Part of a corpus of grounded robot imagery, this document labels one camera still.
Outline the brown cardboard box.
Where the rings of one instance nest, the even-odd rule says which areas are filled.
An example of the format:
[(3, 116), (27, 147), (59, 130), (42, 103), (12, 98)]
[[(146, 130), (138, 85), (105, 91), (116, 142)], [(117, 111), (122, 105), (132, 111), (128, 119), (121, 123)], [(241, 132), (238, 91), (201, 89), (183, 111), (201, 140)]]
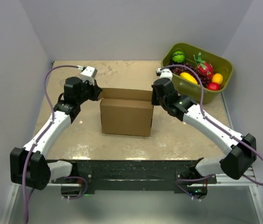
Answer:
[(151, 135), (154, 111), (152, 91), (104, 88), (100, 98), (102, 133), (142, 137)]

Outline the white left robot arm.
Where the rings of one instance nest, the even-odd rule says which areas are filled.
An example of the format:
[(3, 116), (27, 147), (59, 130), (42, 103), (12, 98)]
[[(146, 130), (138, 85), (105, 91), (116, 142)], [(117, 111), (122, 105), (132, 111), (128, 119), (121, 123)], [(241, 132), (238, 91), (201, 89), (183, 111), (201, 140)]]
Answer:
[(66, 79), (52, 114), (40, 131), (22, 148), (10, 153), (10, 174), (13, 183), (42, 190), (58, 178), (68, 183), (78, 179), (78, 171), (68, 161), (47, 162), (47, 155), (62, 132), (80, 113), (87, 100), (97, 101), (102, 89), (93, 77), (82, 75)]

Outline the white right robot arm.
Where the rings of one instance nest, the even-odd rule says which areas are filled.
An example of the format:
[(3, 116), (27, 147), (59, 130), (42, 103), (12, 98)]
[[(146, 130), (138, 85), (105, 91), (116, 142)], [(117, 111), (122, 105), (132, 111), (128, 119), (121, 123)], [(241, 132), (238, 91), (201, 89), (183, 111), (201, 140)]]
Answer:
[(199, 130), (224, 153), (223, 157), (200, 158), (190, 166), (181, 177), (201, 183), (207, 176), (226, 174), (238, 180), (256, 160), (256, 139), (251, 134), (242, 135), (205, 111), (200, 104), (190, 97), (178, 95), (173, 83), (168, 78), (160, 78), (153, 85), (152, 104), (160, 105), (169, 115)]

